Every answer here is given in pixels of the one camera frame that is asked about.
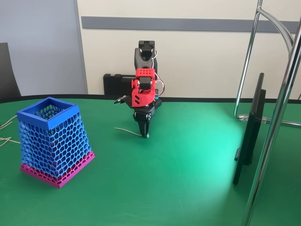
gray stripe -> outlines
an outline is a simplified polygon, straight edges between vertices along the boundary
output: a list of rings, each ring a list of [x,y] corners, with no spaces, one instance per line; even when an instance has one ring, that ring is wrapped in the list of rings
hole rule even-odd
[[[88,29],[251,32],[253,20],[82,16],[81,23],[82,28]],[[289,32],[296,33],[299,22],[282,21],[282,24]],[[270,21],[262,20],[257,32],[278,31]]]

metal stand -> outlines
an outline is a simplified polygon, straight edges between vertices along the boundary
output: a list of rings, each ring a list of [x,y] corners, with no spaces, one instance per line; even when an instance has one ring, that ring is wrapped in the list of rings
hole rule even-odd
[[[264,11],[261,8],[261,5],[262,5],[262,0],[259,0],[258,4],[257,4],[255,19],[254,19],[254,23],[253,23],[252,32],[251,32],[250,42],[249,42],[248,50],[247,50],[247,53],[246,53],[245,64],[244,64],[243,72],[242,72],[242,75],[241,75],[241,80],[240,80],[238,93],[237,93],[237,97],[236,97],[236,102],[235,102],[234,117],[236,119],[239,119],[239,120],[243,120],[244,117],[245,117],[245,115],[237,115],[237,111],[238,111],[238,105],[239,105],[241,93],[242,93],[245,78],[246,78],[246,71],[248,69],[249,60],[250,60],[250,56],[251,56],[251,52],[252,52],[252,47],[253,47],[253,42],[254,42],[254,38],[255,38],[255,34],[256,34],[256,28],[257,28],[257,24],[258,24],[258,20],[259,20],[259,15],[261,14],[264,17],[266,17],[268,20],[270,20],[272,22],[272,24],[274,24],[274,26],[281,33],[281,35],[282,35],[282,37],[283,37],[283,39],[286,43],[288,54],[291,53],[292,46],[293,46],[293,43],[294,43],[293,37],[289,33],[287,28],[285,26],[283,26],[283,24],[280,21],[278,21],[273,15],[271,15],[268,12]],[[294,122],[294,121],[282,121],[281,124],[301,127],[301,123]]]
[[[261,188],[262,179],[265,175],[266,168],[267,168],[269,158],[271,155],[271,150],[274,147],[280,125],[285,124],[285,125],[293,125],[293,126],[298,126],[298,127],[301,126],[301,124],[297,123],[297,122],[282,121],[282,118],[283,118],[283,115],[285,112],[285,108],[286,108],[289,96],[291,94],[293,83],[294,83],[294,80],[295,80],[295,77],[296,77],[296,74],[298,71],[298,67],[300,64],[300,60],[301,60],[301,19],[300,19],[300,23],[298,26],[298,30],[297,30],[295,39],[293,41],[292,36],[289,34],[287,29],[275,17],[273,17],[272,15],[270,15],[267,12],[265,12],[264,10],[262,10],[261,4],[262,4],[262,0],[259,0],[258,5],[257,5],[255,19],[254,19],[253,30],[251,33],[250,43],[249,43],[249,47],[248,47],[248,51],[247,51],[247,55],[246,55],[244,70],[243,70],[243,74],[242,74],[240,85],[239,85],[238,96],[237,96],[235,110],[234,110],[235,118],[239,118],[239,117],[237,117],[237,108],[238,108],[241,91],[242,91],[242,87],[243,87],[245,76],[246,76],[246,70],[247,70],[248,63],[249,63],[249,58],[250,58],[250,54],[251,54],[251,50],[252,50],[252,45],[253,45],[253,40],[254,40],[254,36],[255,36],[255,32],[256,32],[256,26],[257,26],[258,19],[259,19],[259,14],[262,14],[266,18],[268,18],[275,25],[275,27],[280,31],[282,36],[284,37],[288,51],[289,51],[289,60],[288,60],[288,64],[287,64],[286,71],[285,71],[285,76],[284,76],[284,79],[283,79],[283,82],[281,85],[281,89],[280,89],[280,92],[278,95],[278,99],[276,102],[276,106],[274,109],[272,119],[269,120],[270,121],[269,131],[268,131],[268,134],[264,141],[262,153],[261,153],[261,156],[259,159],[255,178],[254,178],[254,181],[252,184],[250,196],[249,196],[247,206],[246,206],[246,212],[243,217],[241,226],[249,226],[250,225],[253,210],[254,210],[254,204],[257,200],[257,195]]]

red robot arm bracket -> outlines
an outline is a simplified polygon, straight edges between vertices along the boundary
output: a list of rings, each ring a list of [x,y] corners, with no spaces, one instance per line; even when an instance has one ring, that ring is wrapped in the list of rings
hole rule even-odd
[[[155,70],[138,68],[132,81],[132,107],[149,105],[155,99]]]

black chair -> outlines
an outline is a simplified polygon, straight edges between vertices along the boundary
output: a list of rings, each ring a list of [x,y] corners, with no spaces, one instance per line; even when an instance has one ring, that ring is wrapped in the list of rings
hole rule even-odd
[[[0,43],[0,98],[20,97],[10,61],[8,44]]]

wire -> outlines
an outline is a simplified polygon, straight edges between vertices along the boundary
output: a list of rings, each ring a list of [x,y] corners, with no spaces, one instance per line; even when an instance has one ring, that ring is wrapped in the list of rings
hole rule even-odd
[[[156,80],[156,83],[158,83],[158,82],[161,82],[161,83],[162,83],[162,86],[163,86],[163,90],[162,90],[162,92],[161,92],[161,93],[159,93],[159,94],[157,94],[157,96],[160,96],[160,95],[162,95],[162,93],[164,93],[164,90],[165,90],[165,85],[164,85],[164,82],[163,82],[161,79],[158,79],[158,80]]]
[[[5,122],[2,126],[0,126],[0,129],[4,128],[6,126],[6,124],[8,124],[10,121],[12,121],[15,117],[17,117],[16,115],[14,117],[12,117],[10,120],[8,120],[7,122]]]
[[[4,127],[8,126],[9,124],[6,124],[5,126],[0,127],[0,130],[3,129]]]
[[[10,141],[10,142],[14,142],[14,143],[20,144],[20,142],[15,141],[15,140],[11,140],[11,139],[9,139],[9,138],[1,138],[1,137],[0,137],[0,140],[7,140],[7,141]]]
[[[158,55],[158,50],[155,49],[155,56],[151,59],[152,60],[152,65],[151,65],[152,68],[154,68],[154,65],[155,65],[154,59],[157,57],[157,55]],[[162,86],[163,86],[162,92],[160,94],[157,94],[157,96],[160,96],[164,93],[165,85],[164,85],[164,82],[160,79],[160,77],[158,76],[158,74],[156,72],[155,72],[155,75],[157,77],[157,80],[155,81],[155,83],[161,82]]]
[[[151,67],[152,67],[152,68],[154,68],[154,65],[155,65],[154,59],[157,57],[157,55],[158,55],[158,50],[155,49],[155,56],[151,58],[151,60],[152,60],[152,65],[151,65]]]
[[[0,145],[0,147],[5,145],[10,139],[11,139],[11,137],[7,138],[6,141],[3,144]]]
[[[134,132],[131,132],[131,131],[129,131],[129,130],[126,130],[126,129],[122,129],[122,128],[116,128],[116,127],[114,127],[114,129],[119,129],[119,130],[122,130],[122,131],[125,131],[125,132],[129,132],[129,133],[132,133],[132,134],[135,134],[135,135],[137,135],[137,136],[140,136],[140,137],[142,137],[142,135],[141,135],[141,134],[134,133]]]

